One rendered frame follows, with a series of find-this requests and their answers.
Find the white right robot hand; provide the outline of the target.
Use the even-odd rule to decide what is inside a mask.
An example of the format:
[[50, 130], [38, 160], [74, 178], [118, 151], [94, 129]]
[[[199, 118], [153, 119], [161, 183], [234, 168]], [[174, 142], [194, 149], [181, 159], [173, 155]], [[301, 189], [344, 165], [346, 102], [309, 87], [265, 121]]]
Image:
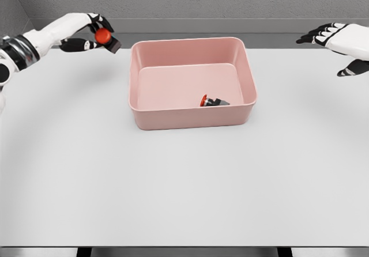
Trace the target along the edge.
[[296, 44], [317, 44], [354, 60], [337, 73], [349, 77], [369, 73], [369, 27], [331, 22], [321, 25], [296, 40]]

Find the red button industrial switch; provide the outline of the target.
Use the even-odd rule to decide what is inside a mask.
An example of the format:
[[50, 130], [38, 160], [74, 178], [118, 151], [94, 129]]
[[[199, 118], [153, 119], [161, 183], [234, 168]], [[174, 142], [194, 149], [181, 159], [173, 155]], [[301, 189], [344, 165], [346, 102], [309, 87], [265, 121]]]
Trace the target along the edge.
[[121, 47], [121, 42], [113, 37], [111, 32], [106, 28], [100, 28], [95, 33], [96, 42], [107, 49], [109, 52], [115, 54]]
[[201, 107], [216, 107], [223, 105], [229, 105], [229, 103], [221, 99], [211, 99], [207, 95], [203, 95], [200, 103]]

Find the pink plastic basket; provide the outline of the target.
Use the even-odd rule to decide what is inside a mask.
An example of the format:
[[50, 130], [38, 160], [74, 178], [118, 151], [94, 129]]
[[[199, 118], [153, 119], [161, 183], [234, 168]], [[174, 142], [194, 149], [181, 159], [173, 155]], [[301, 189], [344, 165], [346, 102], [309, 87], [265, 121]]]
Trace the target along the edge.
[[[229, 105], [201, 107], [201, 99]], [[143, 130], [240, 125], [257, 89], [244, 43], [235, 37], [141, 41], [131, 48], [129, 106]]]

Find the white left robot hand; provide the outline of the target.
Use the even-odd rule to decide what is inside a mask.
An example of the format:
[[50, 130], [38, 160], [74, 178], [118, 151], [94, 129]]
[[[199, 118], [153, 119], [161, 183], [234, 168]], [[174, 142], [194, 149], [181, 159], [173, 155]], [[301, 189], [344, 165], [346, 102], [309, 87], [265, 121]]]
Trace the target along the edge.
[[90, 41], [72, 37], [84, 28], [89, 28], [93, 34], [100, 28], [106, 28], [111, 34], [114, 33], [108, 20], [96, 13], [68, 13], [57, 19], [55, 23], [56, 27], [52, 30], [52, 36], [58, 43], [58, 47], [64, 52], [82, 52], [103, 47], [96, 40]]

